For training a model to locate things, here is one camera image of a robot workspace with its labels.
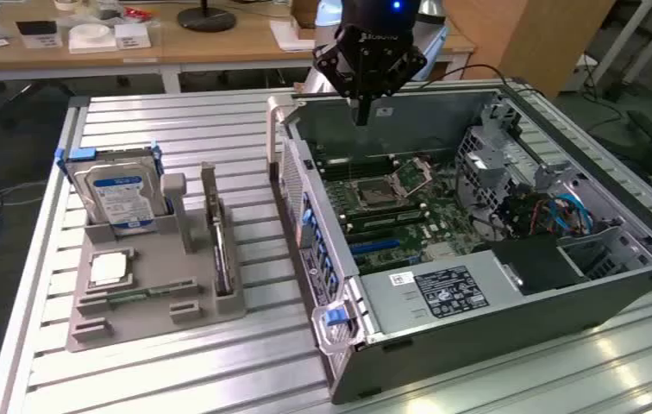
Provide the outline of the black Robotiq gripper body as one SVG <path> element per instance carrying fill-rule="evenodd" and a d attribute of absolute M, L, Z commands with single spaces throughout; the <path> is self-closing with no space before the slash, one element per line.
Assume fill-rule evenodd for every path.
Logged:
<path fill-rule="evenodd" d="M 362 57 L 382 48 L 414 46 L 417 1 L 345 1 L 337 43 L 355 72 L 362 98 Z"/>

